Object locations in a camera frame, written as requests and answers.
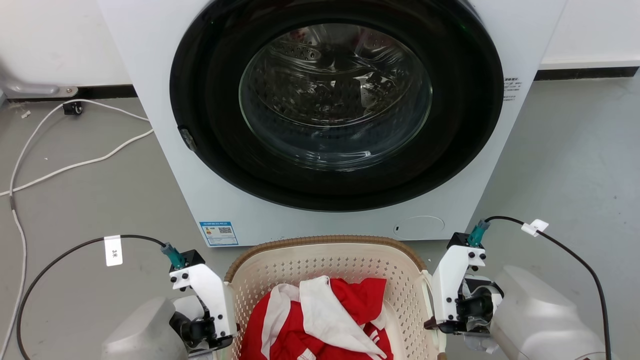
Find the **black cable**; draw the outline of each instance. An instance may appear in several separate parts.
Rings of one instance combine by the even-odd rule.
[[[164,243],[161,242],[160,240],[154,239],[154,238],[150,238],[148,236],[144,236],[144,235],[120,235],[121,238],[134,238],[134,239],[142,239],[142,240],[148,240],[148,241],[152,241],[162,247],[164,247]],[[93,240],[89,240],[87,242],[84,242],[76,247],[74,247],[73,249],[70,249],[68,251],[66,251],[64,254],[58,256],[54,261],[51,261],[51,263],[49,263],[44,269],[42,269],[42,271],[38,274],[38,276],[36,276],[36,278],[33,280],[33,282],[31,283],[31,285],[29,286],[29,288],[27,289],[27,291],[24,293],[24,296],[22,298],[22,302],[20,303],[20,307],[18,308],[18,316],[16,317],[16,322],[17,322],[17,326],[15,329],[15,334],[16,334],[16,338],[18,341],[18,349],[20,350],[20,353],[22,354],[22,357],[24,358],[24,360],[31,360],[31,358],[27,355],[27,352],[24,350],[24,345],[22,344],[22,313],[24,312],[24,306],[27,303],[27,299],[29,298],[29,295],[31,294],[31,291],[33,290],[33,288],[36,286],[36,284],[38,283],[38,281],[40,280],[40,278],[53,266],[55,265],[57,262],[59,262],[60,260],[62,260],[65,256],[71,254],[72,252],[76,251],[77,249],[81,249],[87,245],[93,244],[93,243],[97,243],[104,240],[104,238],[97,238],[97,239],[93,239]]]
[[[484,221],[491,222],[491,220],[507,220],[510,222],[514,222],[516,224],[524,225],[523,221],[520,221],[515,218],[510,218],[510,217],[489,217],[489,218],[486,218]],[[593,280],[596,283],[596,287],[598,288],[598,296],[600,296],[600,305],[602,306],[602,327],[604,330],[603,332],[604,332],[605,356],[607,357],[607,360],[611,360],[612,357],[611,357],[611,337],[609,336],[609,314],[607,313],[607,304],[604,300],[604,291],[602,290],[602,285],[600,284],[600,280],[598,279],[596,272],[593,271],[593,269],[589,266],[589,264],[587,264],[586,261],[584,261],[580,256],[578,256],[578,254],[574,253],[571,249],[564,246],[560,241],[557,241],[556,239],[543,233],[540,230],[536,230],[536,233],[544,236],[547,240],[551,241],[552,243],[558,245],[564,251],[568,252],[569,255],[573,256],[577,261],[580,262],[580,264],[582,264],[585,268],[587,268],[587,270],[593,277]]]

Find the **white cable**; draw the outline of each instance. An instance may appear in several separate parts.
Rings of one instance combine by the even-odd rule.
[[[67,170],[71,170],[71,169],[73,169],[73,168],[81,167],[81,166],[84,166],[84,165],[89,165],[89,164],[97,163],[97,162],[100,162],[100,161],[102,161],[102,160],[107,160],[108,158],[112,157],[116,152],[118,152],[118,151],[122,150],[122,148],[123,148],[123,147],[125,147],[125,146],[129,145],[130,143],[132,143],[132,142],[134,142],[134,141],[136,141],[136,140],[140,140],[140,139],[142,139],[143,137],[145,137],[145,136],[147,136],[147,135],[150,135],[150,134],[151,134],[151,133],[153,133],[153,132],[154,132],[154,130],[153,130],[153,129],[151,129],[151,130],[147,131],[147,132],[146,132],[146,133],[144,133],[144,134],[140,134],[140,135],[138,135],[138,136],[136,136],[136,137],[134,137],[134,138],[128,139],[126,142],[122,143],[122,145],[120,145],[120,146],[118,146],[117,148],[113,149],[113,151],[111,151],[109,154],[106,154],[105,156],[103,156],[103,157],[101,157],[101,158],[95,158],[95,159],[93,159],[93,160],[83,161],[83,162],[81,162],[81,163],[77,163],[77,164],[69,165],[69,166],[67,166],[67,167],[63,167],[63,168],[61,168],[61,169],[59,169],[59,170],[56,170],[56,171],[52,172],[51,174],[47,174],[47,175],[45,175],[45,176],[43,176],[43,177],[41,177],[41,178],[39,178],[39,179],[35,179],[34,181],[32,181],[32,182],[30,182],[30,183],[26,183],[26,184],[24,184],[24,185],[18,186],[17,188],[14,188],[14,189],[13,189],[13,192],[15,193],[15,192],[17,192],[17,191],[20,191],[20,190],[26,189],[26,188],[28,188],[28,187],[29,187],[29,186],[31,186],[31,185],[36,185],[37,183],[40,183],[40,182],[42,182],[42,181],[45,181],[46,179],[48,179],[48,178],[50,178],[50,177],[53,177],[53,176],[56,176],[56,175],[58,175],[58,174],[60,174],[60,173],[62,173],[62,172],[65,172],[65,171],[67,171]],[[9,195],[9,191],[5,191],[5,192],[0,193],[0,197],[5,196],[5,195]]]
[[[13,183],[15,181],[15,175],[18,172],[18,167],[20,166],[20,162],[22,161],[22,157],[24,156],[24,153],[25,153],[27,147],[29,147],[29,144],[31,143],[31,140],[33,139],[33,137],[36,135],[36,133],[40,129],[40,126],[42,126],[42,124],[56,110],[60,109],[64,104],[68,104],[68,103],[71,103],[71,102],[88,102],[88,103],[91,103],[91,104],[96,104],[96,105],[99,105],[99,106],[103,106],[103,107],[105,107],[107,109],[112,109],[112,110],[119,111],[121,113],[130,115],[130,116],[135,117],[135,118],[140,119],[140,120],[148,121],[148,119],[146,119],[144,117],[132,114],[132,113],[130,113],[128,111],[125,111],[123,109],[115,108],[113,106],[101,104],[99,102],[86,100],[86,99],[74,99],[74,100],[65,101],[62,104],[56,106],[53,110],[51,110],[47,114],[47,116],[45,116],[44,119],[42,119],[42,121],[40,121],[38,126],[36,126],[36,129],[33,131],[31,136],[29,137],[29,140],[27,140],[27,142],[24,144],[24,147],[22,148],[22,151],[20,152],[20,156],[18,156],[18,160],[15,162],[15,167],[13,168],[13,173],[11,174],[11,181],[9,183],[9,191],[4,192],[4,193],[0,193],[0,196],[7,195],[7,194],[9,195],[9,202],[10,202],[11,208],[12,208],[13,219],[15,221],[15,225],[18,227],[18,231],[20,231],[20,237],[22,239],[22,276],[20,278],[20,288],[19,288],[19,292],[18,292],[18,297],[17,297],[17,299],[15,301],[15,306],[13,307],[13,314],[11,316],[11,323],[9,324],[9,329],[7,330],[6,337],[4,338],[2,351],[0,352],[0,360],[2,360],[4,358],[4,353],[6,352],[7,346],[9,344],[9,340],[11,339],[11,335],[12,335],[12,332],[13,332],[13,323],[15,322],[15,317],[16,317],[17,312],[18,312],[18,307],[20,306],[20,301],[22,300],[22,292],[24,291],[24,283],[26,281],[26,273],[27,273],[27,240],[26,240],[26,238],[24,236],[24,230],[22,229],[22,226],[20,225],[20,221],[18,220],[18,214],[17,214],[17,212],[15,210],[15,206],[14,206],[14,202],[13,202],[13,193],[14,193],[14,191],[25,189],[25,188],[27,188],[27,187],[29,187],[31,185],[37,184],[37,183],[39,183],[41,181],[44,181],[44,180],[46,180],[46,179],[48,179],[48,178],[50,178],[52,176],[55,176],[57,174],[60,174],[61,172],[70,170],[72,168],[76,168],[76,167],[80,167],[80,166],[83,166],[83,165],[92,164],[92,163],[96,163],[98,161],[102,161],[102,160],[108,159],[108,158],[112,157],[112,155],[114,155],[120,149],[122,149],[123,147],[129,145],[130,143],[132,143],[132,142],[134,142],[134,141],[136,141],[138,139],[141,139],[141,138],[149,135],[150,133],[153,133],[153,129],[151,129],[151,130],[147,131],[144,134],[141,134],[141,135],[138,135],[138,136],[136,136],[134,138],[129,139],[128,141],[124,142],[122,145],[118,146],[116,149],[111,151],[109,154],[107,154],[107,155],[105,155],[105,156],[103,156],[101,158],[96,158],[96,159],[93,159],[93,160],[84,161],[82,163],[77,163],[77,164],[74,164],[74,165],[67,166],[65,168],[61,168],[61,169],[59,169],[59,170],[57,170],[55,172],[52,172],[49,175],[43,176],[40,179],[34,180],[34,181],[32,181],[32,182],[30,182],[28,184],[22,185],[22,186],[20,186],[20,187],[18,187],[16,189],[14,189],[13,188]]]

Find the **white washing machine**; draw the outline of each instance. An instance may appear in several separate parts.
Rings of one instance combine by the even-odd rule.
[[[564,0],[100,0],[209,246],[464,231]]]

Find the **warning label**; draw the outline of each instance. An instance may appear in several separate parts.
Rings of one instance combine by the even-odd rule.
[[[200,227],[207,246],[238,245],[234,227],[229,221],[201,221]]]
[[[522,88],[520,78],[504,78],[504,101],[514,101]]]

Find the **black door rim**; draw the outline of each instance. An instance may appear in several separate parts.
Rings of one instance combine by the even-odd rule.
[[[361,211],[433,190],[464,169],[484,147],[500,115],[502,68],[493,42],[465,6],[435,0],[291,4],[217,0],[194,20],[177,49],[170,96],[178,128],[183,137],[191,138],[197,156],[224,180],[284,206]],[[242,115],[238,118],[237,96],[231,101],[226,94],[237,94],[246,64],[264,44],[293,29],[326,23],[357,24],[388,34],[409,47],[434,76],[430,131],[421,131],[393,161],[361,174],[315,174],[270,159],[260,151],[257,139],[248,135]],[[258,158],[257,165],[243,156]],[[424,168],[414,170],[416,164]],[[381,188],[353,193],[363,180]],[[340,184],[351,184],[351,189]],[[318,193],[317,188],[327,193]]]

